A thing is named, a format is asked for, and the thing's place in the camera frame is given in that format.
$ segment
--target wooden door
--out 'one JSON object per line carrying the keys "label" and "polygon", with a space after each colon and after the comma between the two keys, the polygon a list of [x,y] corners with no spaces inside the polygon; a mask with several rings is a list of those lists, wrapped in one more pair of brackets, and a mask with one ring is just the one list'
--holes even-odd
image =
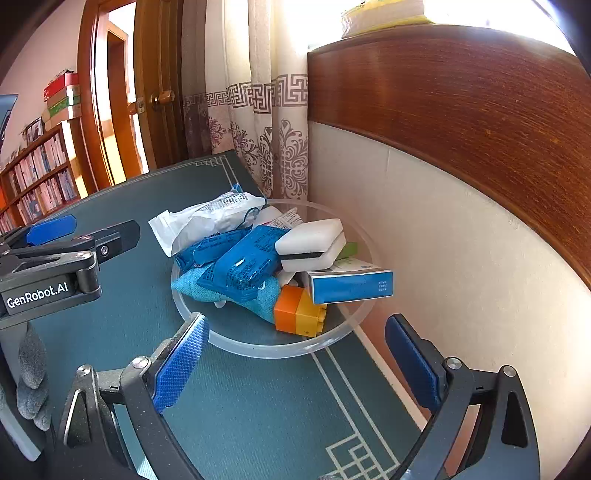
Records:
{"label": "wooden door", "polygon": [[187,158],[180,81],[183,0],[138,0],[134,25],[136,109],[150,170]]}

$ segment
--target clear round tray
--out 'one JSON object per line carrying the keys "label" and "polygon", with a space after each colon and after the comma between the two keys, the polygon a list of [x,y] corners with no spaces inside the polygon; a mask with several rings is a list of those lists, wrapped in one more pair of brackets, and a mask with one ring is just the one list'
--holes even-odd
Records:
{"label": "clear round tray", "polygon": [[[354,221],[341,213],[312,202],[289,199],[270,199],[267,202],[282,212],[297,207],[306,222],[339,218],[348,242],[357,242],[356,258],[379,265],[376,249],[369,235]],[[180,270],[173,264],[171,279]],[[218,309],[213,303],[203,303],[173,290],[174,303],[184,320],[191,312],[201,312],[209,320],[209,342],[237,355],[254,358],[288,358],[305,355],[325,348],[340,340],[359,325],[374,307],[375,300],[329,304],[324,320],[324,331],[314,338],[277,332],[275,326],[256,314],[230,301]]]}

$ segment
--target metal screw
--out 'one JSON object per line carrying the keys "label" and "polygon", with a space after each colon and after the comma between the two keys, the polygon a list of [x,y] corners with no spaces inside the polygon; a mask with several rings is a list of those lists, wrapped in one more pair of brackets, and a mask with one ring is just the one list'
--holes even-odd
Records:
{"label": "metal screw", "polygon": [[134,368],[145,368],[148,365],[148,358],[145,356],[137,356],[131,361]]}
{"label": "metal screw", "polygon": [[455,357],[448,358],[445,363],[452,370],[459,370],[462,367],[462,361]]}
{"label": "metal screw", "polygon": [[517,375],[517,370],[515,370],[515,368],[513,368],[510,365],[505,365],[503,367],[503,373],[507,376],[507,377],[514,377]]}
{"label": "metal screw", "polygon": [[85,375],[88,375],[90,373],[90,370],[90,365],[82,365],[78,367],[77,373],[81,377],[84,377]]}

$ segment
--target curtain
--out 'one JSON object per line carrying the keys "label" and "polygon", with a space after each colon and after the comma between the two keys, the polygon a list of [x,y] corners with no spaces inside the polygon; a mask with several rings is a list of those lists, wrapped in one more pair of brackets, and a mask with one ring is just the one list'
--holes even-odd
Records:
{"label": "curtain", "polygon": [[183,119],[189,158],[212,152],[207,127],[205,95],[205,14],[207,0],[183,3],[181,34],[181,84]]}
{"label": "curtain", "polygon": [[308,195],[305,25],[296,0],[207,0],[212,152],[235,149],[268,197]]}

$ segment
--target green item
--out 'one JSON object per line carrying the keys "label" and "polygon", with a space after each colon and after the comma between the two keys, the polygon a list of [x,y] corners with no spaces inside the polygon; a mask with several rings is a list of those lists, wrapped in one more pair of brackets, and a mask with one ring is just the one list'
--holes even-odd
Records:
{"label": "green item", "polygon": [[80,103],[80,95],[74,95],[72,101],[70,101],[70,97],[65,97],[57,102],[54,106],[49,107],[49,114],[54,116],[55,114],[61,112],[64,108],[76,105],[77,103]]}
{"label": "green item", "polygon": [[357,255],[357,242],[347,242],[336,259],[341,260],[343,258],[354,257],[355,255]]}

